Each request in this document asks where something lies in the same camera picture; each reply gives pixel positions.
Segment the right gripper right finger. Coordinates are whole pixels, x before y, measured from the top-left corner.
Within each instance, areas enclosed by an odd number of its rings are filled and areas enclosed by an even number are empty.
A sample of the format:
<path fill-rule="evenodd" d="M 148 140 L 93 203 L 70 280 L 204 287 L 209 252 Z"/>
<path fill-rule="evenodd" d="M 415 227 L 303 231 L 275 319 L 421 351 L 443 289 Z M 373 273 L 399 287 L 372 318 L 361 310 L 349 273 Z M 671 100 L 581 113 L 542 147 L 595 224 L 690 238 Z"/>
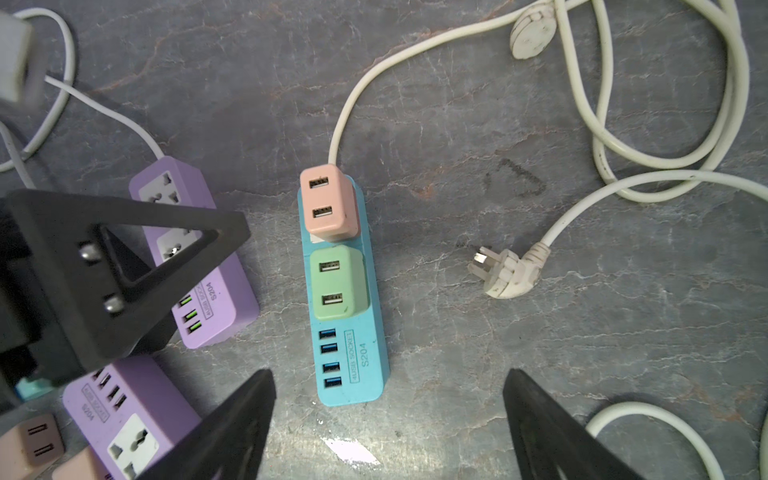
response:
<path fill-rule="evenodd" d="M 509 371 L 504 405 L 523 479 L 638 479 L 521 369 Z"/>

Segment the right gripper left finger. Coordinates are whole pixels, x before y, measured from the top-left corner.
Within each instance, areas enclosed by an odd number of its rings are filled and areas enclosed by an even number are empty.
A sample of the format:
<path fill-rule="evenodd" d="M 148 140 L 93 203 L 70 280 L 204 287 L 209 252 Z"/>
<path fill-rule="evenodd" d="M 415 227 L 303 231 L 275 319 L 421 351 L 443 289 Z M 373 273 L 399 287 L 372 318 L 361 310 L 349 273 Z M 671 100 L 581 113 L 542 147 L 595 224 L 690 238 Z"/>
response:
<path fill-rule="evenodd" d="M 272 371 L 255 372 L 140 477 L 255 479 L 267 443 L 275 400 Z"/>

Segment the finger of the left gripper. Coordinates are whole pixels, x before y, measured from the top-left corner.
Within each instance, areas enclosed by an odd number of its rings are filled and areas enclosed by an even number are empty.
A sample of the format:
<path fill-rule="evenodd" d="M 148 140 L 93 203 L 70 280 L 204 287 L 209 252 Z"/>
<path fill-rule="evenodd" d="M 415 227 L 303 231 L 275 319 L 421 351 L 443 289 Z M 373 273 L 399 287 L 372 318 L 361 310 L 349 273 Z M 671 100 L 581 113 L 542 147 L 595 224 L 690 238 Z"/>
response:
<path fill-rule="evenodd" d="M 127 277 L 107 228 L 206 233 L 204 252 Z M 127 356 L 174 303 L 250 236 L 237 211 L 17 190 L 1 200 L 1 384 L 59 386 Z"/>

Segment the teal plug purple strip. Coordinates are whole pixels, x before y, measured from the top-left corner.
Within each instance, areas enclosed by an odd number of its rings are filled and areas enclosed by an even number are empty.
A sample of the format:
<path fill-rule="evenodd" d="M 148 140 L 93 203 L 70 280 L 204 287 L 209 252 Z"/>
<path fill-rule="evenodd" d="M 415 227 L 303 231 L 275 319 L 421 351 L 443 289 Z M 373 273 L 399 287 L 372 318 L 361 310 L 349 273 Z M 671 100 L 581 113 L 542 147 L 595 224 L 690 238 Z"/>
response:
<path fill-rule="evenodd" d="M 22 378 L 16 385 L 15 391 L 22 402 L 28 402 L 36 398 L 40 398 L 52 391 L 56 390 L 56 386 L 48 379 L 34 379 Z"/>

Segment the pink plug purple strip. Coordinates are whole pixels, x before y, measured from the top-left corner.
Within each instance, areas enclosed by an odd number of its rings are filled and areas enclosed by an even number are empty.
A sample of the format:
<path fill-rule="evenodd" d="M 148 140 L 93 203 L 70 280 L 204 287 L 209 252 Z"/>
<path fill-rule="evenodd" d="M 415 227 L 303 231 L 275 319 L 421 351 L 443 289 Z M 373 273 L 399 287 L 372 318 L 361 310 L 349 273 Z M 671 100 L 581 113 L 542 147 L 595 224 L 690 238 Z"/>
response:
<path fill-rule="evenodd" d="M 64 444 L 53 414 L 26 420 L 1 437 L 1 478 L 36 479 L 63 454 Z"/>

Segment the teal power strip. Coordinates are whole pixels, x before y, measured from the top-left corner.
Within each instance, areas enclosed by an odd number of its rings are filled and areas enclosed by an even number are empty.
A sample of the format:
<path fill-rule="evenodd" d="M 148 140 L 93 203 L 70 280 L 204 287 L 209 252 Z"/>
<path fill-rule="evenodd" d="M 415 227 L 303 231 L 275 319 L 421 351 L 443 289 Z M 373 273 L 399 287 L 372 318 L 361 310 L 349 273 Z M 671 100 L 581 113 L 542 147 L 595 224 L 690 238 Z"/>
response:
<path fill-rule="evenodd" d="M 326 242 L 300 223 L 318 397 L 329 407 L 377 400 L 390 376 L 365 198 L 351 184 L 358 236 Z"/>

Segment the green plug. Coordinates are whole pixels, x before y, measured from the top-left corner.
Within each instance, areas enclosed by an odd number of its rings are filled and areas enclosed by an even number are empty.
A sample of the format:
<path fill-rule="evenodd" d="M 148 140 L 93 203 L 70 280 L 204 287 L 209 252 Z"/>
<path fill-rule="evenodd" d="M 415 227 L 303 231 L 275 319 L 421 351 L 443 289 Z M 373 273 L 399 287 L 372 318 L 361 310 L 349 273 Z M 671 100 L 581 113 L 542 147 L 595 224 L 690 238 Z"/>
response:
<path fill-rule="evenodd" d="M 370 303 L 363 254 L 337 245 L 315 250 L 310 257 L 312 311 L 330 321 L 363 313 Z"/>

